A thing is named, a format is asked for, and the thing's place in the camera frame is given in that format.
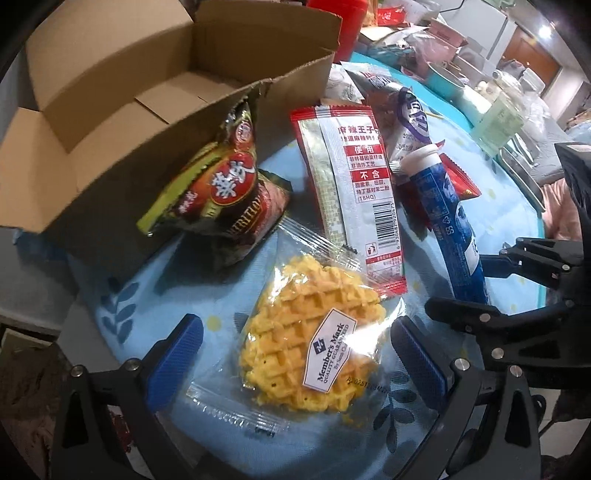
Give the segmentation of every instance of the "teal bowl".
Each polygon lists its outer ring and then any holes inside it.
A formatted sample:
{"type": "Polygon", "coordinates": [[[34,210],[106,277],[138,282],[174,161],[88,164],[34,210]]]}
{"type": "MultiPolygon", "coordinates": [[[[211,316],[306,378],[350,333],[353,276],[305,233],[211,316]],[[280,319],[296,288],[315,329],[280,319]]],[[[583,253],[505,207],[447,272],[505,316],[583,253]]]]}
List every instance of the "teal bowl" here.
{"type": "Polygon", "coordinates": [[[458,77],[435,63],[429,64],[429,74],[425,81],[425,87],[447,101],[458,98],[465,88],[458,77]]]}

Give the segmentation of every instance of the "red packet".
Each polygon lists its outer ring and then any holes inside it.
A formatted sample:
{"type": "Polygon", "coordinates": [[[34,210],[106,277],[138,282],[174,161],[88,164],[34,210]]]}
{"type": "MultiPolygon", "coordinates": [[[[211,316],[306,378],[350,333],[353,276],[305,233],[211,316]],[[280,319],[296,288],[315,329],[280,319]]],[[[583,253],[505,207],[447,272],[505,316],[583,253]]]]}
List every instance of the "red packet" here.
{"type": "Polygon", "coordinates": [[[326,238],[358,255],[386,295],[406,291],[394,192],[372,109],[317,106],[291,113],[326,238]]]}
{"type": "Polygon", "coordinates": [[[378,8],[378,26],[392,27],[401,24],[406,19],[404,7],[380,7],[378,8]]]}

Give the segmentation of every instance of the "member's mark label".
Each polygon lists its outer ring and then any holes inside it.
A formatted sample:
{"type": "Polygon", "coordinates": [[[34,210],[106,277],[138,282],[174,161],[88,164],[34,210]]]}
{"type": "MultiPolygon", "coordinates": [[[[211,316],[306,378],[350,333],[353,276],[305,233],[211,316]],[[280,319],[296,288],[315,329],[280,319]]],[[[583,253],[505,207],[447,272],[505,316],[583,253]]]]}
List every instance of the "member's mark label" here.
{"type": "Polygon", "coordinates": [[[328,392],[349,359],[351,347],[346,337],[355,331],[357,322],[336,309],[324,318],[308,348],[304,386],[328,392]]]}

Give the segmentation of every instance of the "floor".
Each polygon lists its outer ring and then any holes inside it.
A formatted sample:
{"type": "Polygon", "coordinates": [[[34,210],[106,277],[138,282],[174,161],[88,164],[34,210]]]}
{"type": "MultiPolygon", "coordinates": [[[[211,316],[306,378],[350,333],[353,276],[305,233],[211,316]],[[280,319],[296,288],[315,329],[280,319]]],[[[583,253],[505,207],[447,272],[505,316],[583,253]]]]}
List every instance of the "floor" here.
{"type": "MultiPolygon", "coordinates": [[[[544,428],[552,418],[552,410],[560,395],[560,390],[546,390],[543,388],[530,389],[532,394],[541,394],[545,397],[548,406],[544,420],[540,428],[544,428]]],[[[587,429],[590,420],[571,420],[552,425],[540,439],[542,455],[550,455],[559,458],[572,453],[584,431],[587,429]]]]}

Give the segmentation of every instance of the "red container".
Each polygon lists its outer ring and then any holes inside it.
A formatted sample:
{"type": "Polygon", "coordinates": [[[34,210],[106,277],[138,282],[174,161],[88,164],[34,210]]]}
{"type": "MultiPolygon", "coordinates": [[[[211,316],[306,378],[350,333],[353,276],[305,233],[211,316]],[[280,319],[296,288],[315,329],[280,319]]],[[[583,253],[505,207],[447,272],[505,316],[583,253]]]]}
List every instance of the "red container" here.
{"type": "Polygon", "coordinates": [[[343,19],[340,26],[339,49],[335,53],[335,63],[348,61],[359,31],[368,10],[368,0],[309,0],[308,7],[324,10],[343,19]]]}

